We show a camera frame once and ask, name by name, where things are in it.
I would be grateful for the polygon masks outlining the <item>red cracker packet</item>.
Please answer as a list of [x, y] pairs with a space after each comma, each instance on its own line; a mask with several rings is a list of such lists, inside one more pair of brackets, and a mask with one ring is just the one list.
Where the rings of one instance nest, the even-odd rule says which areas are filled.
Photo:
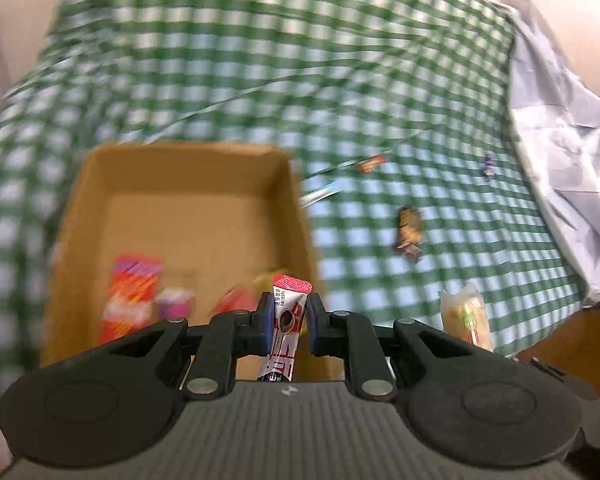
[[158, 258], [122, 255], [114, 260], [99, 344], [108, 344], [150, 325], [162, 272]]

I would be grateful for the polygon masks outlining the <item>white green nougat bar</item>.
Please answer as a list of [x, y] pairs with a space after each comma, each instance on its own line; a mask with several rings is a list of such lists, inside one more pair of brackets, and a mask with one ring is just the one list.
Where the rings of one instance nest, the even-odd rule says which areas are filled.
[[468, 283], [457, 294], [440, 294], [440, 312], [445, 333], [493, 351], [491, 330], [483, 296]]

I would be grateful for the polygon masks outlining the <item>purple white stick packet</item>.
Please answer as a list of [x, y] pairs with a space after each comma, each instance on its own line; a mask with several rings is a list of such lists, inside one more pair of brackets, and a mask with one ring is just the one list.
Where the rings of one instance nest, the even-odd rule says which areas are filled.
[[155, 298], [160, 320], [168, 318], [189, 318], [192, 313], [195, 295], [185, 288], [164, 288]]

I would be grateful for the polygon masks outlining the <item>plain red snack packet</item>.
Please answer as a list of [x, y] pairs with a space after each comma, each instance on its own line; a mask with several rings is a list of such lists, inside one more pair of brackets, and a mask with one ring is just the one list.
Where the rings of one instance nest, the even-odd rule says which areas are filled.
[[211, 311], [211, 316], [235, 311], [253, 312], [257, 310], [257, 305], [258, 300], [252, 289], [244, 284], [238, 284], [228, 290], [218, 301]]

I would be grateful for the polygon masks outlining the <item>red white small sachet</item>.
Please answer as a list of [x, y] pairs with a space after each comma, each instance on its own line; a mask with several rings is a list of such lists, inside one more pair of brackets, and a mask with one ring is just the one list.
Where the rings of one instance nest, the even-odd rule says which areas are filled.
[[290, 382], [302, 329], [306, 300], [312, 284], [286, 274], [273, 278], [274, 300], [273, 339], [268, 356], [263, 361], [259, 382]]

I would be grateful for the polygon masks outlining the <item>dark brown cracker packet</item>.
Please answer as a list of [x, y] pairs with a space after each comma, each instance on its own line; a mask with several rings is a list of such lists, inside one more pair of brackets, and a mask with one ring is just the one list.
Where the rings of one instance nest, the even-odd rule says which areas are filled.
[[424, 238], [424, 220], [420, 212], [413, 207], [402, 207], [398, 213], [398, 236], [396, 250], [399, 254], [417, 262], [422, 255]]

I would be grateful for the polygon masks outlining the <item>small purple candy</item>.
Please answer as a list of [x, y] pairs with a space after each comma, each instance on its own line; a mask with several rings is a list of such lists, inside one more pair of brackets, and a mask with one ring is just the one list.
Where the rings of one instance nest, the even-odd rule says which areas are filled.
[[490, 154], [490, 153], [486, 154], [486, 157], [484, 158], [483, 168], [482, 168], [482, 173], [483, 173], [484, 177], [486, 178], [486, 180], [491, 180], [494, 178], [497, 162], [498, 161], [492, 154]]

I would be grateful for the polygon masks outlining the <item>small orange brown candy bar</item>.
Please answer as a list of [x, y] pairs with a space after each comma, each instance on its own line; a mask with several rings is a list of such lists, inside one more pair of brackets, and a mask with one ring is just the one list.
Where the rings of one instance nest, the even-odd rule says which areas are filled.
[[374, 155], [359, 162], [358, 169], [361, 170], [363, 174], [370, 174], [385, 162], [386, 158], [383, 154]]

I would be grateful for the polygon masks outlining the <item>blue stick sachet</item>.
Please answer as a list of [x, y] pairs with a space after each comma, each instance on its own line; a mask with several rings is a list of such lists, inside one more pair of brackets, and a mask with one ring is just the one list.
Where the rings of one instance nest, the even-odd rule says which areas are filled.
[[300, 197], [300, 207], [306, 209], [321, 200], [326, 200], [330, 196], [334, 196], [339, 192], [338, 184], [336, 182], [324, 185], [321, 188], [317, 188], [314, 191], [306, 193]]

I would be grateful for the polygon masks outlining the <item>open cardboard box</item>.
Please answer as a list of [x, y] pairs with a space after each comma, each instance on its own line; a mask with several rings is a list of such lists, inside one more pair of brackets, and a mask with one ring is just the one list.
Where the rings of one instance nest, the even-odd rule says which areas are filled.
[[50, 271], [41, 361], [97, 344], [114, 260], [162, 264], [159, 284], [189, 290], [206, 324], [237, 285], [282, 270], [322, 289], [299, 185], [271, 145], [108, 144], [82, 162]]

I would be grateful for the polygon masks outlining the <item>grey white crumpled cloth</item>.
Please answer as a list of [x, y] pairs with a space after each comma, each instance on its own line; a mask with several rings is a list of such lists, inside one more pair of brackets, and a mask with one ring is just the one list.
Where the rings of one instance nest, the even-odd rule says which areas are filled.
[[600, 302], [600, 97], [573, 71], [530, 0], [490, 0], [514, 26], [513, 140], [558, 247]]

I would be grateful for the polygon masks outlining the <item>green checkered sofa cover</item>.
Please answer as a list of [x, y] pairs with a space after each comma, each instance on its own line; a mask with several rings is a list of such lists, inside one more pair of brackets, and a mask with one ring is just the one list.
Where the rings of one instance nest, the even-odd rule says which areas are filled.
[[[484, 0], [61, 0], [0, 111], [0, 393], [38, 362], [61, 208], [106, 142], [286, 148], [308, 188], [338, 184], [309, 210], [327, 307], [436, 326], [440, 292], [472, 283], [498, 352], [547, 336], [584, 286], [510, 137], [513, 43]], [[424, 220], [417, 262], [402, 207]]]

